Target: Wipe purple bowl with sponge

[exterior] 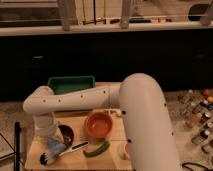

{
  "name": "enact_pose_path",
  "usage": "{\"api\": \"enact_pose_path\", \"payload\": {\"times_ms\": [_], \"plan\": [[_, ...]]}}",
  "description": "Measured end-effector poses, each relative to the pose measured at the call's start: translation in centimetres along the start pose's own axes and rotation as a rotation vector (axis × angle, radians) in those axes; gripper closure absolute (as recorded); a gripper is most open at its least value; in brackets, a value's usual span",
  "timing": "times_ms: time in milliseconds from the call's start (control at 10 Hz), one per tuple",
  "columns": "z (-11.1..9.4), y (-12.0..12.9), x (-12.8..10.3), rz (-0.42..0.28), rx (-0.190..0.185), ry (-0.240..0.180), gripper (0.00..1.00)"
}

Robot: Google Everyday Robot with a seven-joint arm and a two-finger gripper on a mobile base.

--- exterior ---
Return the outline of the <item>grey blue gripper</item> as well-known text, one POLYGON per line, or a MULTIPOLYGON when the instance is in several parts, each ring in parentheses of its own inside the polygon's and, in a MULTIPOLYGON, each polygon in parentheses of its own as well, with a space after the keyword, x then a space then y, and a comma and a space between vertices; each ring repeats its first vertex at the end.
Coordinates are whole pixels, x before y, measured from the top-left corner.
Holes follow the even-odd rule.
POLYGON ((49 156, 58 156, 66 150, 67 146, 55 138, 49 138, 47 141, 47 154, 49 156))

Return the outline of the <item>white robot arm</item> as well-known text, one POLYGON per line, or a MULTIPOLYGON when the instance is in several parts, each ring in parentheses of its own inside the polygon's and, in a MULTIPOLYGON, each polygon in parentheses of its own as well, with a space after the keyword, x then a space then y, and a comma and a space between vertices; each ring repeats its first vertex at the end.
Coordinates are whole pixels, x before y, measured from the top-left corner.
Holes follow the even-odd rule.
POLYGON ((38 87, 23 103, 37 130, 51 134, 56 124, 43 117, 58 111, 118 108, 121 110, 130 160, 135 171, 182 171, 164 94, 158 82, 144 73, 120 83, 54 95, 38 87))

